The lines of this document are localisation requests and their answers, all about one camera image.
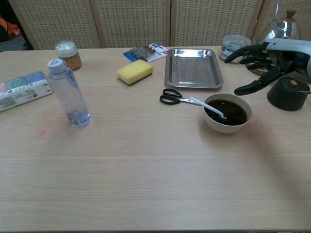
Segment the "stainless steel tray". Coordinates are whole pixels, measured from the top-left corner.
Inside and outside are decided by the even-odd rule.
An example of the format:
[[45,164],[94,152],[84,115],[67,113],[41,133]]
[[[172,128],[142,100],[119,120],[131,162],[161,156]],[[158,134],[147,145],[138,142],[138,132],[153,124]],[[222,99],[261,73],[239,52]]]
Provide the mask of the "stainless steel tray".
[[219,88],[224,81],[212,50],[170,49],[166,57],[165,83],[175,87]]

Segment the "soy sauce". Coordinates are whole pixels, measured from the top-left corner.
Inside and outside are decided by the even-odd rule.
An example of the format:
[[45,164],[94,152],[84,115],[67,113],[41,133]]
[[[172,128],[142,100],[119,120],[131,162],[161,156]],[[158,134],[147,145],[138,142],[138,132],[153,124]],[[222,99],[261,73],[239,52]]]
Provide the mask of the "soy sauce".
[[226,119],[223,119],[217,113],[204,108],[207,115],[218,123],[224,125],[242,125],[247,121],[247,114],[242,107],[228,100],[211,100],[208,104],[221,111]]

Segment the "scissors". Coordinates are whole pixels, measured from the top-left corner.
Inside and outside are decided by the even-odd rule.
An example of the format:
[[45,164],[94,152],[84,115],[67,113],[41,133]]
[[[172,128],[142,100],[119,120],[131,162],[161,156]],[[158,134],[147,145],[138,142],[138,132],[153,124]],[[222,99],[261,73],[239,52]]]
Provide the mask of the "scissors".
[[168,105],[178,104],[180,102],[191,103],[194,105],[201,106],[192,99],[183,98],[183,96],[174,89],[164,89],[160,96],[160,102]]

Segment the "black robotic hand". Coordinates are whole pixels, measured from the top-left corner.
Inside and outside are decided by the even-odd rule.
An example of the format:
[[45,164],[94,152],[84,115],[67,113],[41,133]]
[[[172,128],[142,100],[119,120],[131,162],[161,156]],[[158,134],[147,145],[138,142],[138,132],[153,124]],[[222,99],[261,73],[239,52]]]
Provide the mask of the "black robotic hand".
[[233,52],[225,59],[225,63],[244,56],[240,64],[253,63],[247,67],[248,70],[258,68],[268,70],[258,80],[234,91],[236,95],[242,96],[257,92],[289,73],[294,73],[297,79],[305,83],[311,83],[310,55],[310,41],[271,39],[263,44],[245,46]]

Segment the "yellow sponge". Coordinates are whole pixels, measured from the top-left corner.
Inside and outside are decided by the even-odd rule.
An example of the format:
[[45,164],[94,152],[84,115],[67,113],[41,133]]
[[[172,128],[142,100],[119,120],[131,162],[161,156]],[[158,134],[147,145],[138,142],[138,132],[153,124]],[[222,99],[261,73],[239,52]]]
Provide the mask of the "yellow sponge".
[[117,71],[118,78],[131,86],[140,80],[152,75],[153,66],[141,59],[120,68]]

